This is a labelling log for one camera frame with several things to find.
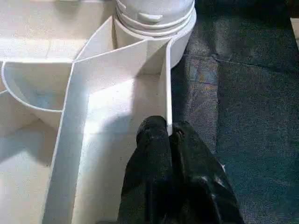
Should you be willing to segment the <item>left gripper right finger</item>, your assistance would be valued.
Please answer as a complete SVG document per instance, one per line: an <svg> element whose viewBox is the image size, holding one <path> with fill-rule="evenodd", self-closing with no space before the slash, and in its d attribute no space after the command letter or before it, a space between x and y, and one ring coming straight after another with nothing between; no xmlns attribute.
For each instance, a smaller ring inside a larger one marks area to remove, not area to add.
<svg viewBox="0 0 299 224"><path fill-rule="evenodd" d="M181 195L183 224L242 224L238 201L223 166L186 121L173 124L170 136Z"/></svg>

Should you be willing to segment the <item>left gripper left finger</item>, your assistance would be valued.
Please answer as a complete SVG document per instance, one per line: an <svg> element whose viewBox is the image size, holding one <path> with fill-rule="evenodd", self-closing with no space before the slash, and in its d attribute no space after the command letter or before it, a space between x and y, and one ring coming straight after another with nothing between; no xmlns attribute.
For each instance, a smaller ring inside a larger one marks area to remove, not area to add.
<svg viewBox="0 0 299 224"><path fill-rule="evenodd" d="M120 224L168 224L174 193L166 121L150 116L139 126L121 190Z"/></svg>

